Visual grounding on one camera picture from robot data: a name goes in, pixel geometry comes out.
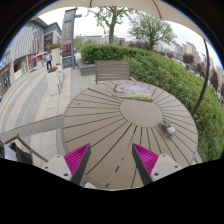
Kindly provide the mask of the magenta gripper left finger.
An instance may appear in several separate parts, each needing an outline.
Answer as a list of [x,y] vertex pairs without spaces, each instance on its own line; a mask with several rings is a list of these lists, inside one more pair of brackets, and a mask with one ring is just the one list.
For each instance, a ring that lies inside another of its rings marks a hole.
[[79,185],[90,154],[90,144],[85,144],[65,156],[54,156],[42,169]]

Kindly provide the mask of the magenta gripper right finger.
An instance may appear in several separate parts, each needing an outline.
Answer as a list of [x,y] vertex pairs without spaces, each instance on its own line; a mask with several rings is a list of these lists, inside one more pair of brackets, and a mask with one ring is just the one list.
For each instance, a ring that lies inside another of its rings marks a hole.
[[132,155],[143,185],[148,185],[182,169],[167,154],[156,154],[135,143],[132,144]]

